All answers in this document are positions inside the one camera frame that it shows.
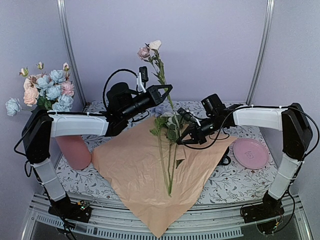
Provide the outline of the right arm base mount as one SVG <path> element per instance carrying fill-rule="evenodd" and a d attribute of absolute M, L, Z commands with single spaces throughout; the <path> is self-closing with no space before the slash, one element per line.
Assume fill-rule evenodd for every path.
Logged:
<path fill-rule="evenodd" d="M 240 208 L 240 215 L 245 223 L 264 221 L 256 225 L 263 235 L 272 235 L 284 220 L 284 208 L 281 200 L 266 200 L 259 204 L 245 204 Z"/>

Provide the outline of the blue hydrangea flower bunch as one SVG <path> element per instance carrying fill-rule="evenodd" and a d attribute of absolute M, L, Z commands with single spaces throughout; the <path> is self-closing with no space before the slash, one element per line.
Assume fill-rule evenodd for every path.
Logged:
<path fill-rule="evenodd" d="M 47 74 L 50 76 L 51 81 L 47 78 L 39 78 L 36 81 L 35 86 L 39 91 L 37 104 L 29 107 L 24 103 L 23 97 L 24 105 L 30 110 L 40 107 L 50 112 L 71 111 L 74 104 L 74 96 L 70 97 L 62 94 L 61 83 L 66 79 L 64 71 L 54 69 Z"/>

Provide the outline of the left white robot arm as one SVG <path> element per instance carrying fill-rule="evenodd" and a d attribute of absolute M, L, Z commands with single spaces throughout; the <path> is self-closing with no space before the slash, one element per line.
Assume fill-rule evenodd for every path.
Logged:
<path fill-rule="evenodd" d="M 125 82 L 116 83 L 106 93 L 108 106 L 99 113 L 47 111 L 37 107 L 22 130 L 19 144 L 25 156 L 46 189 L 55 209 L 63 216 L 74 213 L 74 205 L 60 183 L 49 160 L 50 139 L 64 136 L 96 135 L 115 137 L 136 115 L 164 102 L 172 85 L 152 85 L 141 93 L 129 89 Z"/>

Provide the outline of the green paper bouquet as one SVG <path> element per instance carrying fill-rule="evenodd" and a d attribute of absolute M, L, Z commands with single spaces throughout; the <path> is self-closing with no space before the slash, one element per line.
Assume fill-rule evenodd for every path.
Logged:
<path fill-rule="evenodd" d="M 235 137 L 221 136 L 205 149 L 179 146 L 186 159 L 174 172 L 171 197 L 164 184 L 157 138 L 150 133 L 154 118 L 123 131 L 92 152 L 95 169 L 111 185 L 123 204 L 156 237 L 198 200 L 212 172 Z"/>

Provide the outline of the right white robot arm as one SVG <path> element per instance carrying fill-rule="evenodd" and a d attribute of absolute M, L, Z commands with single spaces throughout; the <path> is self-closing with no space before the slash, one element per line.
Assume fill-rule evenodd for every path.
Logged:
<path fill-rule="evenodd" d="M 282 132 L 282 160 L 273 183 L 264 194 L 258 213 L 269 218 L 278 206 L 290 185 L 295 181 L 313 138 L 309 124 L 312 118 L 299 103 L 288 106 L 262 106 L 233 104 L 229 107 L 222 103 L 217 94 L 201 101 L 206 118 L 197 119 L 184 108 L 178 109 L 181 118 L 188 122 L 186 129 L 178 135 L 177 144 L 193 149 L 195 144 L 204 144 L 207 136 L 222 129 L 237 126 L 267 128 Z"/>

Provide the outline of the mauve and cream rose stem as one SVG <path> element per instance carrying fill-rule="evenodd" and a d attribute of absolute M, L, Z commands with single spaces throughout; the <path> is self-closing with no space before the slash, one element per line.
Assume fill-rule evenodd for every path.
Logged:
<path fill-rule="evenodd" d="M 137 55 L 144 61 L 152 65 L 155 72 L 153 73 L 160 85 L 166 85 L 167 81 L 165 78 L 164 63 L 160 58 L 159 49 L 162 45 L 160 40 L 152 41 L 146 43 L 145 46 L 140 47 Z M 166 113 L 166 117 L 155 118 L 155 127 L 150 130 L 150 132 L 158 137 L 161 137 L 162 130 L 165 131 L 165 136 L 169 140 L 169 150 L 174 148 L 174 160 L 177 159 L 178 144 L 176 140 L 178 139 L 178 133 L 180 130 L 180 121 L 178 120 L 176 111 L 174 110 L 174 105 L 170 95 L 168 95 L 167 100 L 171 106 L 172 111 Z"/>

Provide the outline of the pale pink rose stem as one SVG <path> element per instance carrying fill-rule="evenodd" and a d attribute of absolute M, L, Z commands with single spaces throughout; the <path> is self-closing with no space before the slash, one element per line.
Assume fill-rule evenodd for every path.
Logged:
<path fill-rule="evenodd" d="M 25 78 L 23 83 L 23 89 L 24 89 L 24 96 L 23 100 L 24 103 L 28 107 L 32 107 L 37 104 L 38 98 L 39 98 L 39 91 L 36 87 L 37 83 L 37 76 L 36 75 L 29 75 L 29 70 L 27 67 L 21 68 L 19 75 Z"/>

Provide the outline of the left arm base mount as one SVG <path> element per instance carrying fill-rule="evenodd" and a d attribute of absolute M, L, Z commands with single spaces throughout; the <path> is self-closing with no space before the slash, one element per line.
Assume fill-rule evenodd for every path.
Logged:
<path fill-rule="evenodd" d="M 74 220 L 82 223 L 88 223 L 92 214 L 92 208 L 88 201 L 80 200 L 77 203 L 71 202 L 68 195 L 64 198 L 54 201 L 49 199 L 50 207 L 48 213 L 61 219 Z"/>

